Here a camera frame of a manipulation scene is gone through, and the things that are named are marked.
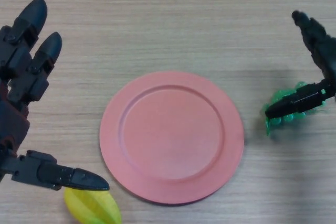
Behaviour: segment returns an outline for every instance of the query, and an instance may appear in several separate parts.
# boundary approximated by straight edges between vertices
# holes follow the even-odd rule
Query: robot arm
[[[28,151],[17,156],[30,126],[28,106],[39,101],[48,88],[47,78],[62,48],[62,38],[55,32],[31,57],[46,18],[45,1],[33,0],[12,27],[0,29],[0,181],[10,174],[13,181],[53,190],[62,186],[109,190],[102,177],[80,168],[60,166],[50,154]]]

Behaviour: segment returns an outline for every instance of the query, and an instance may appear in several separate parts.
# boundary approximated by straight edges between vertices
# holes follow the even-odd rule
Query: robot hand
[[[17,156],[30,126],[28,106],[39,101],[48,88],[47,78],[62,48],[61,36],[53,33],[31,57],[30,51],[46,18],[45,1],[33,0],[12,27],[0,29],[0,181],[11,174],[13,181],[54,190],[62,186],[109,190],[102,177],[83,169],[60,166],[49,154],[28,151]]]
[[[308,18],[303,12],[294,11],[292,18],[300,28],[303,42],[311,52],[314,63],[322,70],[324,79],[305,85],[272,104],[265,111],[269,119],[311,110],[336,94],[336,39],[329,36],[319,22]]]

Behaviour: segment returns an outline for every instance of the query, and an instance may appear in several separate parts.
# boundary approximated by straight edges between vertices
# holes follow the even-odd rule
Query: plate rim
[[[169,77],[169,76],[177,76],[177,80],[181,77],[187,77],[187,78],[190,78],[190,79],[196,79],[196,80],[202,80],[203,82],[206,82],[207,84],[210,84],[212,87],[211,88],[215,88],[216,89],[216,92],[218,92],[222,97],[221,97],[221,100],[223,100],[223,98],[226,99],[226,103],[229,103],[229,106],[230,106],[230,109],[233,111],[234,115],[235,116],[235,121],[237,123],[239,123],[239,125],[237,125],[235,131],[237,132],[237,137],[240,138],[238,139],[239,143],[235,145],[235,148],[234,148],[234,161],[230,162],[230,167],[226,167],[228,168],[226,170],[226,176],[224,176],[224,178],[222,178],[219,182],[214,182],[216,184],[216,186],[209,186],[208,187],[208,190],[203,190],[204,192],[201,193],[200,191],[197,191],[193,194],[193,196],[190,196],[189,198],[190,199],[186,199],[185,200],[172,200],[172,197],[169,196],[167,197],[167,200],[165,199],[162,199],[162,198],[155,198],[153,197],[153,195],[150,195],[150,193],[148,192],[141,192],[139,190],[136,190],[134,188],[137,188],[137,186],[135,187],[132,187],[130,186],[130,184],[132,183],[126,183],[124,182],[124,178],[121,178],[119,176],[119,174],[116,176],[115,174],[118,173],[116,172],[118,170],[117,165],[114,165],[113,163],[111,164],[111,161],[109,160],[109,151],[107,151],[107,147],[109,146],[109,144],[107,143],[107,140],[104,140],[105,139],[105,135],[106,133],[103,133],[104,131],[104,126],[106,124],[106,120],[108,119],[109,117],[109,114],[111,113],[111,108],[113,106],[113,104],[116,102],[116,100],[118,98],[121,98],[120,96],[123,95],[122,93],[126,90],[126,89],[130,89],[132,88],[132,86],[136,86],[136,84],[138,84],[138,82],[145,82],[146,79],[148,78],[151,78],[151,77],[155,77],[155,76],[166,76],[166,77]],[[211,101],[211,103],[214,103],[212,101],[212,99],[210,97],[208,97],[207,95],[203,94],[201,92],[201,94],[206,97],[209,101]],[[223,144],[223,141],[226,141],[226,138],[227,138],[227,130],[225,129],[227,126],[225,125],[225,122],[227,123],[230,123],[228,121],[228,118],[223,118],[223,114],[222,113],[219,113],[219,115],[221,116],[220,118],[222,119],[222,123],[224,125],[222,125],[222,127],[224,128],[224,133],[223,133],[223,138],[222,139],[222,145],[224,145],[225,147],[223,147],[223,149],[220,151],[220,154],[219,156],[217,157],[217,159],[215,161],[212,161],[213,164],[211,164],[212,166],[218,166],[218,163],[220,159],[226,159],[226,156],[223,157],[223,151],[224,151],[224,148],[226,148],[227,145]],[[101,122],[100,122],[100,129],[99,129],[99,142],[100,142],[100,151],[101,151],[101,155],[103,157],[103,160],[106,164],[106,167],[107,169],[109,170],[110,174],[113,176],[113,178],[122,186],[124,187],[127,191],[129,191],[131,194],[133,195],[136,195],[140,198],[143,198],[147,201],[152,201],[152,202],[155,202],[155,203],[159,203],[159,204],[185,204],[185,203],[189,203],[189,202],[194,202],[194,201],[198,201],[198,200],[201,200],[203,198],[206,198],[207,196],[213,194],[214,192],[216,192],[217,190],[219,190],[221,187],[223,187],[230,179],[231,177],[235,174],[239,164],[240,164],[240,161],[241,161],[241,158],[242,158],[242,155],[244,153],[244,142],[245,142],[245,136],[244,136],[244,126],[243,126],[243,122],[242,122],[242,119],[240,117],[240,114],[239,114],[239,111],[237,109],[237,107],[235,106],[234,102],[232,101],[232,99],[221,89],[219,88],[217,85],[215,85],[213,82],[205,79],[204,77],[202,76],[199,76],[197,74],[194,74],[194,73],[190,73],[190,72],[181,72],[181,71],[158,71],[158,72],[152,72],[152,73],[148,73],[148,74],[145,74],[143,76],[140,76],[136,79],[134,79],[133,81],[130,81],[129,83],[127,83],[123,88],[121,88],[116,94],[115,96],[109,101],[108,105],[106,106],[106,109],[103,113],[103,117],[101,119]],[[193,179],[198,179],[199,176],[191,176]],[[139,180],[141,180],[141,183],[145,183],[146,182],[146,179],[145,178],[138,178]],[[169,185],[165,184],[166,188],[171,188],[172,190],[174,190],[174,188],[170,187]]]

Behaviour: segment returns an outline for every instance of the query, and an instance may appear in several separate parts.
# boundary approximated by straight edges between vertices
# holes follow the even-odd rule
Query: pink plate
[[[100,148],[115,179],[161,204],[203,199],[233,176],[244,130],[231,99],[185,72],[155,72],[121,89],[100,125]]]

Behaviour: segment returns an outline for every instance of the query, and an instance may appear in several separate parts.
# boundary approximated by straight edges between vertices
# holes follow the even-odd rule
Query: wooden table
[[[0,25],[11,25],[31,0],[0,0]],[[63,49],[19,153],[51,153],[111,184],[123,223],[335,223],[336,106],[300,128],[265,136],[259,114],[272,93],[322,74],[291,19],[295,9],[336,36],[336,0],[46,0],[40,45],[53,31]],[[160,207],[122,190],[102,161],[104,109],[129,81],[158,70],[204,76],[223,88],[244,122],[246,144],[234,178],[214,195],[183,207]],[[1,223],[76,223],[63,190],[0,184]]]

